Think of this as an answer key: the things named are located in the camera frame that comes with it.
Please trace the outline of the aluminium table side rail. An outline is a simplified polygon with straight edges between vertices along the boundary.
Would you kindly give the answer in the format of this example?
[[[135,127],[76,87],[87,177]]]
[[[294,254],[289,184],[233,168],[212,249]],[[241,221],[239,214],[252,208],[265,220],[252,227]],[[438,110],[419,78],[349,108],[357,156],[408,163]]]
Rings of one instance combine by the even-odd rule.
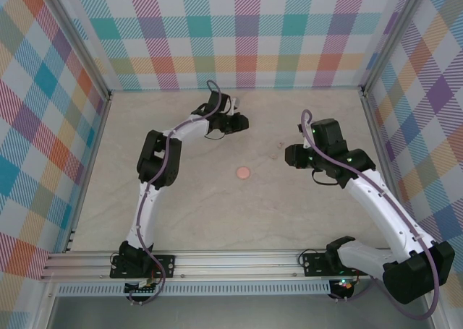
[[[66,253],[69,251],[70,246],[73,242],[73,236],[76,232],[77,225],[80,219],[80,215],[82,212],[82,208],[85,202],[85,196],[88,191],[88,187],[90,184],[91,175],[95,166],[95,161],[98,154],[98,149],[101,144],[101,139],[104,133],[104,129],[106,126],[107,119],[109,117],[109,112],[111,108],[111,103],[114,97],[114,92],[109,91],[109,94],[106,98],[106,101],[103,105],[103,112],[101,116],[100,123],[97,128],[97,133],[94,138],[93,146],[91,149],[88,166],[85,169],[84,177],[82,178],[82,186],[79,192],[79,196],[77,198],[77,202],[75,207],[73,208],[72,214],[69,217],[68,224],[66,226],[66,230],[64,231],[64,236],[58,245],[58,249],[56,250],[58,253]]]
[[[371,137],[373,139],[373,144],[378,157],[378,164],[381,168],[383,182],[387,186],[390,195],[394,196],[398,201],[400,201],[400,196],[398,196],[397,187],[391,173],[391,165],[388,160],[388,154],[382,142],[381,133],[379,130],[378,123],[375,120],[373,110],[370,106],[368,98],[365,96],[365,93],[362,91],[362,89],[360,88],[357,92],[360,97],[360,102],[365,114],[365,118],[368,123],[368,128],[370,130]]]

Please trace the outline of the aluminium frame post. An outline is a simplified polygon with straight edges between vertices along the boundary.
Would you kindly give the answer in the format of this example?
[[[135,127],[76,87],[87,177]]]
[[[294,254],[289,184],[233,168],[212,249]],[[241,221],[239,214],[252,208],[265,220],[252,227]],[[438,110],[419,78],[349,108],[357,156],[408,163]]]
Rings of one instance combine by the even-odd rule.
[[[388,0],[386,3],[372,48],[367,52],[365,71],[359,81],[362,99],[368,98],[421,2],[422,0]]]
[[[88,71],[90,78],[95,83],[99,92],[103,94],[106,101],[111,100],[111,91],[104,82],[103,76],[61,0],[46,0],[46,3],[50,6],[63,33],[66,35],[73,49],[76,50],[77,56],[82,60],[84,68]]]

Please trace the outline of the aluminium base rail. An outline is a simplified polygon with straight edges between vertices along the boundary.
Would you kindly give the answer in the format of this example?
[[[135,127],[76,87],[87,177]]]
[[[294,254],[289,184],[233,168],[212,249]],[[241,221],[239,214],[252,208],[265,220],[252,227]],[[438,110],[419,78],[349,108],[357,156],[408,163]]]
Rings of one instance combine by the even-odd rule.
[[[173,251],[168,282],[286,281],[305,278],[297,250]],[[117,252],[70,251],[48,257],[41,281],[109,282]]]

